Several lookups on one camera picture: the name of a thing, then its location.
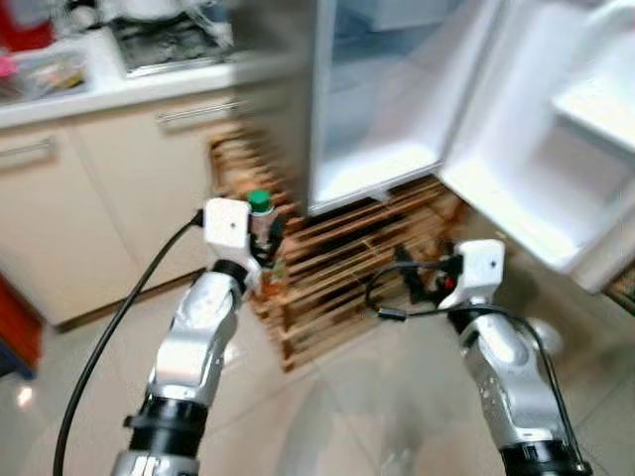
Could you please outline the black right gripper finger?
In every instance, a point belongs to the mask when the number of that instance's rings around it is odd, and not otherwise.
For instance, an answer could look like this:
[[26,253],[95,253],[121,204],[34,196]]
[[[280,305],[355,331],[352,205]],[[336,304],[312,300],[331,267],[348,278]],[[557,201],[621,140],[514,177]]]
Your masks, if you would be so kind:
[[427,297],[426,282],[422,280],[418,267],[408,267],[410,263],[416,263],[416,259],[410,254],[405,245],[396,245],[394,248],[395,263],[398,264],[396,273],[401,282],[407,287],[410,302],[425,302]]

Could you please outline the cream base cabinet run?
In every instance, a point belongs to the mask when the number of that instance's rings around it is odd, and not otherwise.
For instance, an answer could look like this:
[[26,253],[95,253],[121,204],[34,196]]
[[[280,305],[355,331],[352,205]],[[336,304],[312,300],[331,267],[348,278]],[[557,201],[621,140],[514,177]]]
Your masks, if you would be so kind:
[[155,115],[236,99],[216,91],[0,128],[0,150],[58,141],[0,171],[0,273],[60,325],[123,299],[210,196],[207,141],[232,119],[162,130]]

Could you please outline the green capped drink bottle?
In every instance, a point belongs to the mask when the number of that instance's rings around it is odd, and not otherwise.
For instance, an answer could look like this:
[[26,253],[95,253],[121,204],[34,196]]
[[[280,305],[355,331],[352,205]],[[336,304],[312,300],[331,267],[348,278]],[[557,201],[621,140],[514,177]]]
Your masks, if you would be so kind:
[[[274,217],[280,214],[274,208],[271,193],[263,189],[251,190],[246,194],[246,199],[248,199],[250,207],[249,231],[268,231],[268,227],[272,225]],[[260,271],[260,282],[253,292],[255,303],[267,303],[273,291],[276,290],[276,286],[274,286],[274,266],[276,266],[276,260],[272,260],[271,268]]]

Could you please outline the red floor object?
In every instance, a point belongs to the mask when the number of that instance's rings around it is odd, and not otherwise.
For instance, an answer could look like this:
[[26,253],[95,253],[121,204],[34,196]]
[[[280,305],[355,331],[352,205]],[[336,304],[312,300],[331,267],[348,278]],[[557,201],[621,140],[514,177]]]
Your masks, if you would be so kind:
[[44,355],[44,323],[0,274],[0,377],[36,380]]

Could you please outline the steel gas stove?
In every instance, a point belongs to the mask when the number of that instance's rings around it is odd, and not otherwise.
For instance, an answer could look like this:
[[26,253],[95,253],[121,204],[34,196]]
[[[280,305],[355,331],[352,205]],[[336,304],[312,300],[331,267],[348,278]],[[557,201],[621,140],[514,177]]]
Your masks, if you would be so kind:
[[234,52],[231,41],[199,10],[159,20],[118,15],[107,27],[127,78],[213,66]]

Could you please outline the white cooking pot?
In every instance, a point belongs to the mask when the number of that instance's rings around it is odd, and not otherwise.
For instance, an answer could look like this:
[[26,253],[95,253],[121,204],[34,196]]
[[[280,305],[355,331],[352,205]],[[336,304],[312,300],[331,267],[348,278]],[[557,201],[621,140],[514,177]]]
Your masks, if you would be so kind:
[[187,11],[186,0],[98,0],[108,19],[171,20]]

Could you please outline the dark grey small fridge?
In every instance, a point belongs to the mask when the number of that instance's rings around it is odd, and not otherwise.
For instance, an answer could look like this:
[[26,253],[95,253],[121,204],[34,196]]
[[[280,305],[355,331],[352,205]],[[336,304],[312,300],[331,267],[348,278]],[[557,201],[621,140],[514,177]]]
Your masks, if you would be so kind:
[[430,176],[509,0],[230,0],[241,117],[300,213]]

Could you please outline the red kitchen item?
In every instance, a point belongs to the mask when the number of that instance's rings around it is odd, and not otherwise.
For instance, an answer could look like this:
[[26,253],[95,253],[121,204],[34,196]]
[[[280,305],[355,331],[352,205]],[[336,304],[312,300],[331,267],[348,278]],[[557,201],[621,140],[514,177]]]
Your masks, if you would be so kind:
[[50,0],[0,0],[0,46],[26,52],[46,49],[57,40]]

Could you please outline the white fridge door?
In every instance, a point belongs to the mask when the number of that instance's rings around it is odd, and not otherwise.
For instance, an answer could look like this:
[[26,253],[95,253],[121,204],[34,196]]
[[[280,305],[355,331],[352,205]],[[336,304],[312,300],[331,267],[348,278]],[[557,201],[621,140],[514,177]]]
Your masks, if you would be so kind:
[[546,267],[599,292],[634,259],[635,167],[553,98],[603,0],[502,0],[440,176]]

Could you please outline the clear food container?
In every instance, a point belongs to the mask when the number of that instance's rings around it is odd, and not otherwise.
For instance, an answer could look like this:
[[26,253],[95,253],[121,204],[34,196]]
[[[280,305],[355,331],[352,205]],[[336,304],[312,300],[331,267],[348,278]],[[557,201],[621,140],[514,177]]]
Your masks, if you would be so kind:
[[86,59],[76,50],[0,55],[0,104],[65,96],[88,82]]

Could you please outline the wooden wine rack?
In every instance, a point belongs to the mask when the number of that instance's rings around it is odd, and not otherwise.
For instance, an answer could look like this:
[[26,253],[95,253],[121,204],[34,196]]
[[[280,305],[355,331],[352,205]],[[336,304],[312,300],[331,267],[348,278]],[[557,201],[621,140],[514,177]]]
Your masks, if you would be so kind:
[[267,165],[272,151],[262,133],[214,133],[207,157],[214,193],[244,199],[267,190],[289,218],[273,276],[251,303],[286,373],[371,330],[375,318],[363,302],[369,274],[395,262],[399,251],[438,259],[456,244],[471,212],[438,178],[426,177],[395,187],[385,202],[363,198],[309,216]]

